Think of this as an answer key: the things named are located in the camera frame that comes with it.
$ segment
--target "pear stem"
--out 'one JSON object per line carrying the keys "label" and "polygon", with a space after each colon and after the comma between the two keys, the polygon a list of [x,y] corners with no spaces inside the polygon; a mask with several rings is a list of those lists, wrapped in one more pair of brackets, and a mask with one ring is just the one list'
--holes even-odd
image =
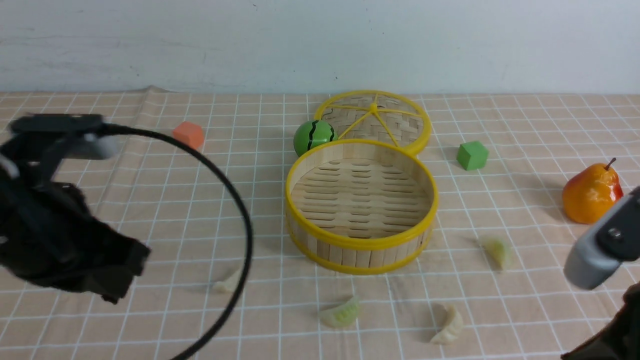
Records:
{"label": "pear stem", "polygon": [[607,166],[604,167],[604,169],[606,171],[609,171],[609,167],[611,166],[611,164],[613,164],[614,161],[616,161],[616,158],[611,159],[611,161],[607,164]]}

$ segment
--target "woven bamboo base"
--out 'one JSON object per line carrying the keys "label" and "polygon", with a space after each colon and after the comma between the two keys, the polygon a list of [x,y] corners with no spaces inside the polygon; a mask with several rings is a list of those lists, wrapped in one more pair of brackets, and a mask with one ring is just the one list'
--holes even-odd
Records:
{"label": "woven bamboo base", "polygon": [[379,142],[318,147],[287,179],[292,239],[310,258],[342,272],[380,273],[417,256],[436,208],[435,184],[424,166]]}

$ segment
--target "bamboo steamer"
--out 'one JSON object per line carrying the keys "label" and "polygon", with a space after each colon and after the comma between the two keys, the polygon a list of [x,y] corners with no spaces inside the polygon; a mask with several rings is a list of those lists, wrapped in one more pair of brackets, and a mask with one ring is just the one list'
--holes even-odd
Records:
{"label": "bamboo steamer", "polygon": [[382,274],[415,259],[428,244],[437,207],[429,170],[376,140],[316,147],[286,181],[292,241],[321,266],[349,274]]}
{"label": "bamboo steamer", "polygon": [[314,118],[327,121],[338,139],[369,139],[402,147],[416,156],[431,134],[427,113],[410,99],[378,90],[336,95],[322,103]]}

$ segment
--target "black stripe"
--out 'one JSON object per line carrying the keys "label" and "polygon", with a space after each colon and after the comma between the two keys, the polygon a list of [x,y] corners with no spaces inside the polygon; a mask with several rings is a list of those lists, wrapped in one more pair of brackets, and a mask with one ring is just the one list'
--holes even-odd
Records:
{"label": "black stripe", "polygon": [[318,120],[314,120],[311,123],[311,131],[309,131],[309,143],[307,144],[307,151],[311,150],[311,144],[314,141],[314,132],[316,131],[316,124],[318,123]]}

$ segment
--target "pear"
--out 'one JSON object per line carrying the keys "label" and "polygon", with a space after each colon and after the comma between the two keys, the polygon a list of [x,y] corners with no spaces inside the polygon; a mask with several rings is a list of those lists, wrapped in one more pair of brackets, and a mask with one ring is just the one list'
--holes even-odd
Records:
{"label": "pear", "polygon": [[567,181],[562,201],[571,220],[593,224],[622,198],[618,173],[611,167],[614,161],[616,158],[608,164],[593,164]]}

